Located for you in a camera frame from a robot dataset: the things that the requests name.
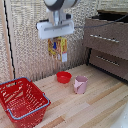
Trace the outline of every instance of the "red bowl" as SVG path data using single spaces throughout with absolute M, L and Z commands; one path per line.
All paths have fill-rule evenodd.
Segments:
M 56 76 L 57 76 L 58 82 L 63 83 L 63 84 L 68 83 L 70 81 L 71 77 L 72 77 L 72 75 L 70 73 L 63 72 L 63 71 L 62 72 L 58 72 L 56 74 Z

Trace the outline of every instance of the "pink cup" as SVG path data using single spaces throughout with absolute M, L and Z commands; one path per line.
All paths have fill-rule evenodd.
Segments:
M 74 91 L 77 94 L 84 94 L 88 79 L 85 76 L 77 76 L 74 84 Z

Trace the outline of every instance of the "wooden floor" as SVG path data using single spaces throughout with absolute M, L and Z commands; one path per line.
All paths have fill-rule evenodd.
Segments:
M 128 86 L 91 66 L 69 72 L 73 77 L 65 85 L 55 76 L 35 82 L 51 100 L 43 121 L 35 128 L 110 128 L 128 102 Z M 77 75 L 89 79 L 85 94 L 74 93 Z M 14 128 L 1 106 L 0 128 Z

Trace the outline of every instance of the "drawer handle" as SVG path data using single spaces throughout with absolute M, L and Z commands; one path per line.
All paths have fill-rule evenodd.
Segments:
M 103 39 L 103 40 L 108 40 L 108 41 L 112 41 L 112 42 L 115 42 L 115 43 L 119 43 L 119 41 L 117 40 L 114 40 L 114 39 L 107 39 L 107 38 L 103 38 L 101 36 L 96 36 L 96 35 L 90 35 L 91 37 L 95 37 L 95 38 L 99 38 L 99 39 Z
M 113 64 L 113 65 L 120 66 L 118 63 L 112 62 L 112 61 L 110 61 L 110 60 L 108 60 L 108 59 L 105 59 L 105 58 L 103 58 L 103 57 L 100 57 L 100 56 L 96 56 L 96 57 L 99 58 L 99 59 L 101 59 L 101 60 L 104 60 L 104 61 L 106 61 L 106 62 L 108 62 L 108 63 L 111 63 L 111 64 Z

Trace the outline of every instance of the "gray cabinet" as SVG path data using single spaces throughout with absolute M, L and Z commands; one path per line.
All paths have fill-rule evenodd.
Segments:
M 86 26 L 112 21 L 88 18 Z M 85 29 L 84 44 L 92 48 L 89 63 L 128 80 L 128 23 Z

